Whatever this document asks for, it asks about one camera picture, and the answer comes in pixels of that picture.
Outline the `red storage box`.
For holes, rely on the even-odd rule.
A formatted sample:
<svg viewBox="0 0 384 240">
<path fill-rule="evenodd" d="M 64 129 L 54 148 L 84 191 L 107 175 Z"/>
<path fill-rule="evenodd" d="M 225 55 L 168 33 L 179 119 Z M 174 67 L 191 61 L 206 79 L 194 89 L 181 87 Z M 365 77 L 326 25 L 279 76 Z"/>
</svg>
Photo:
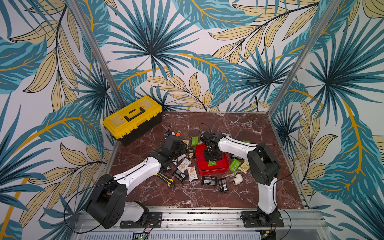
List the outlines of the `red storage box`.
<svg viewBox="0 0 384 240">
<path fill-rule="evenodd" d="M 220 161 L 215 161 L 215 165 L 206 162 L 204 151 L 207 147 L 204 144 L 195 147 L 198 172 L 201 176 L 214 175 L 225 173 L 229 170 L 229 159 L 226 153 L 223 153 L 223 158 Z"/>
</svg>

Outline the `small black drycake packet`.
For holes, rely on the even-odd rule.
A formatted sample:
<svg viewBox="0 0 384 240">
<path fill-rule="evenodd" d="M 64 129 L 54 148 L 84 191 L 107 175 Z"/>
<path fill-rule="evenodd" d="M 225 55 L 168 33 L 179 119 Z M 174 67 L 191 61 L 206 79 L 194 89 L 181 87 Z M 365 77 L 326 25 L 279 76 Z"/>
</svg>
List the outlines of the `small black drycake packet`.
<svg viewBox="0 0 384 240">
<path fill-rule="evenodd" d="M 196 153 L 194 148 L 188 148 L 188 159 L 195 159 L 196 158 Z"/>
</svg>

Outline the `black cookie packet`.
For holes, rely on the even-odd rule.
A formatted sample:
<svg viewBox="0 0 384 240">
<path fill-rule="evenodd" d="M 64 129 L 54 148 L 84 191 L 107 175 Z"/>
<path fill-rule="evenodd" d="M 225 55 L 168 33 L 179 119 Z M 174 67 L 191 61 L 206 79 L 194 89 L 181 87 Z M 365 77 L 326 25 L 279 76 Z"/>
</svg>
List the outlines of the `black cookie packet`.
<svg viewBox="0 0 384 240">
<path fill-rule="evenodd" d="M 179 169 L 176 169 L 174 172 L 173 172 L 173 176 L 178 179 L 182 184 L 185 182 L 186 180 L 186 175 L 181 172 Z"/>
</svg>

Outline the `black wafer packet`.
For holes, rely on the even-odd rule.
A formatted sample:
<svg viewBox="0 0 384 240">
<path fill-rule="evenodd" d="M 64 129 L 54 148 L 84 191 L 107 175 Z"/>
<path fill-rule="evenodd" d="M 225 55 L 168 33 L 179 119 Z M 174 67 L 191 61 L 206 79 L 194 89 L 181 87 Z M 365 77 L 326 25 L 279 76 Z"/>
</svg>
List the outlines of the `black wafer packet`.
<svg viewBox="0 0 384 240">
<path fill-rule="evenodd" d="M 219 183 L 220 193 L 221 193 L 221 194 L 224 194 L 224 193 L 228 193 L 228 192 L 229 192 L 228 184 L 227 184 L 227 180 L 226 180 L 226 178 L 218 179 L 218 183 Z"/>
<path fill-rule="evenodd" d="M 218 178 L 217 177 L 210 177 L 210 176 L 202 176 L 202 181 L 201 181 L 201 185 L 203 186 L 214 186 L 216 187 L 217 186 L 217 181 L 218 181 Z"/>
</svg>

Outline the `white drycake cookie packet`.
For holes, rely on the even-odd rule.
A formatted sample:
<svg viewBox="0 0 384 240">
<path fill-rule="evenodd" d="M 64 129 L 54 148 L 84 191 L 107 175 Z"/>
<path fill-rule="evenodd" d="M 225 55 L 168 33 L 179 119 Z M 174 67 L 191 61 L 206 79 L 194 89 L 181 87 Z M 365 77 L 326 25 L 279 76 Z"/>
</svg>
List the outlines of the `white drycake cookie packet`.
<svg viewBox="0 0 384 240">
<path fill-rule="evenodd" d="M 195 167 L 188 167 L 188 168 L 187 168 L 187 171 L 188 171 L 189 181 L 190 181 L 190 182 L 199 179 Z"/>
</svg>

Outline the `cream square cookie packet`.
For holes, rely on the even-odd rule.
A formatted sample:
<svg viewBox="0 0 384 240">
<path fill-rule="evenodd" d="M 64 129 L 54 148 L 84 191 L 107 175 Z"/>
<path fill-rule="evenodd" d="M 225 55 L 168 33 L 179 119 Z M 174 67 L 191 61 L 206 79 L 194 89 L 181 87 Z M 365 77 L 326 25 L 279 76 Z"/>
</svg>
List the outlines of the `cream square cookie packet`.
<svg viewBox="0 0 384 240">
<path fill-rule="evenodd" d="M 244 161 L 238 168 L 242 173 L 246 174 L 250 169 L 250 164 L 248 161 Z"/>
</svg>

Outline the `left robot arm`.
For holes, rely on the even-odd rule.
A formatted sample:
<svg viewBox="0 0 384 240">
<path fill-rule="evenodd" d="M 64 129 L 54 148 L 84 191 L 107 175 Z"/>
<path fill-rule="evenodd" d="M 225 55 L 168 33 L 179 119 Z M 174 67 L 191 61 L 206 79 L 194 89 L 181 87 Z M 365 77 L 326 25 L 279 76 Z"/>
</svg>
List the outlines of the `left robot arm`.
<svg viewBox="0 0 384 240">
<path fill-rule="evenodd" d="M 127 195 L 187 151 L 187 144 L 179 137 L 167 136 L 162 146 L 135 167 L 121 174 L 100 177 L 88 198 L 85 211 L 105 229 L 113 227 L 123 215 L 128 217 L 128 221 L 144 226 L 148 222 L 148 208 L 138 202 L 127 203 Z"/>
</svg>

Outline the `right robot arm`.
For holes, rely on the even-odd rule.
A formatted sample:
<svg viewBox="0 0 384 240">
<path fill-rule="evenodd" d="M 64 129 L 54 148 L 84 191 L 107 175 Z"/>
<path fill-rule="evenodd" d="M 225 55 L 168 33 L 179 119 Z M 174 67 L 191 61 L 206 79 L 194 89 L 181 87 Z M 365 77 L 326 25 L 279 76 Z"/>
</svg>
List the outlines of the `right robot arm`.
<svg viewBox="0 0 384 240">
<path fill-rule="evenodd" d="M 265 144 L 248 144 L 228 137 L 204 132 L 201 141 L 206 145 L 208 161 L 220 161 L 224 153 L 246 160 L 253 178 L 258 182 L 258 210 L 271 215 L 277 210 L 275 184 L 278 180 L 280 164 L 271 149 Z"/>
</svg>

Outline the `white pipe elbow fitting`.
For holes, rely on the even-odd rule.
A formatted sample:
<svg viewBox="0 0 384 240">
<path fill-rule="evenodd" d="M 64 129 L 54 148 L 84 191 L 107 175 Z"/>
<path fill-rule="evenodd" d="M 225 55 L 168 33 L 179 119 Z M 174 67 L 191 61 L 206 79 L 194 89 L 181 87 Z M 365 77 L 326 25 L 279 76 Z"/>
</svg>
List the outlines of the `white pipe elbow fitting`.
<svg viewBox="0 0 384 240">
<path fill-rule="evenodd" d="M 237 174 L 234 178 L 233 178 L 233 183 L 235 186 L 241 184 L 243 182 L 243 177 L 241 174 Z"/>
</svg>

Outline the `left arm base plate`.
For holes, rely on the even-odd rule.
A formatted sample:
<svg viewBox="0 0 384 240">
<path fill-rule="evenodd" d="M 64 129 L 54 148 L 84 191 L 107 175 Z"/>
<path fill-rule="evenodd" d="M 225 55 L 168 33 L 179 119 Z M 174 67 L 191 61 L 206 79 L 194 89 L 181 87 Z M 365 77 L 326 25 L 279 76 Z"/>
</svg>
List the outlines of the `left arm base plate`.
<svg viewBox="0 0 384 240">
<path fill-rule="evenodd" d="M 147 212 L 136 222 L 133 221 L 121 221 L 120 228 L 121 229 L 143 229 L 144 227 L 152 229 L 152 228 L 160 228 L 162 225 L 162 212 Z"/>
</svg>

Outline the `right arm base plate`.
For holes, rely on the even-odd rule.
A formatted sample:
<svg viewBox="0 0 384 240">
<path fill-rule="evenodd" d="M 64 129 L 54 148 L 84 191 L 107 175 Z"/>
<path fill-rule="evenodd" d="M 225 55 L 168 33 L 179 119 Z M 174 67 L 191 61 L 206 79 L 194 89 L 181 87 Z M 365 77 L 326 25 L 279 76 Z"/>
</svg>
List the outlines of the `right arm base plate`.
<svg viewBox="0 0 384 240">
<path fill-rule="evenodd" d="M 258 211 L 241 212 L 241 220 L 245 228 L 282 228 L 285 226 L 279 211 L 265 214 Z"/>
</svg>

